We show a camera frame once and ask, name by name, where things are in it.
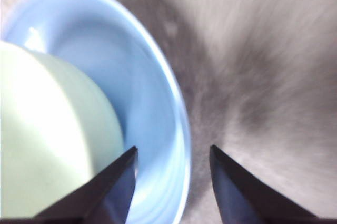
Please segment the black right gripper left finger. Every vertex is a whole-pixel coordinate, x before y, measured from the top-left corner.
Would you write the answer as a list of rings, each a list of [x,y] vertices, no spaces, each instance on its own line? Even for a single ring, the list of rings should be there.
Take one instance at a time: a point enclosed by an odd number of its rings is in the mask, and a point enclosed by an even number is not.
[[[133,146],[89,182],[30,218],[2,218],[1,223],[126,223],[138,160]]]

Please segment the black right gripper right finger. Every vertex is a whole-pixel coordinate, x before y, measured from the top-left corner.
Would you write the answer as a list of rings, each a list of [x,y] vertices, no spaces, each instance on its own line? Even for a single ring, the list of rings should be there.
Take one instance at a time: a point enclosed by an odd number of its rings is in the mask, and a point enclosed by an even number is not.
[[[280,194],[234,161],[210,147],[212,186],[223,223],[336,223],[320,218]]]

